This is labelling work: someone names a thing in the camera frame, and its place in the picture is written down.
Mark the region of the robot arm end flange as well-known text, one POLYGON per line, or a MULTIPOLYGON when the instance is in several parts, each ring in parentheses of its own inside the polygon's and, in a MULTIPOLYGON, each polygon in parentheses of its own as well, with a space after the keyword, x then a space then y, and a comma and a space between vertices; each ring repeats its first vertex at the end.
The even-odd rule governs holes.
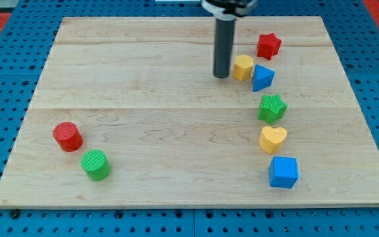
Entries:
POLYGON ((231 21, 247 16, 253 11, 258 0, 201 0, 201 6, 216 19, 231 21))

